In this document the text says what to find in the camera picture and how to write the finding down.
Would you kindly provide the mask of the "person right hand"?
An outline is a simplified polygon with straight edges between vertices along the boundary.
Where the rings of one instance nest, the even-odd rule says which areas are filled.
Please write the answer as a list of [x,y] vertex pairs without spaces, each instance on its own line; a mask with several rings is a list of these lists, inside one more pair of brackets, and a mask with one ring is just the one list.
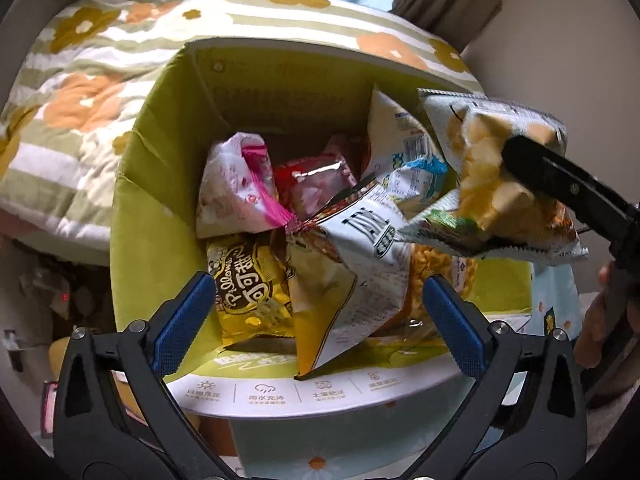
[[[602,356],[602,347],[606,336],[605,296],[610,288],[612,273],[615,269],[614,262],[609,262],[600,269],[598,281],[601,290],[585,314],[582,332],[574,347],[577,364],[585,368],[593,368],[598,365]],[[630,328],[638,335],[640,330],[638,281],[632,282],[627,292],[627,321]]]

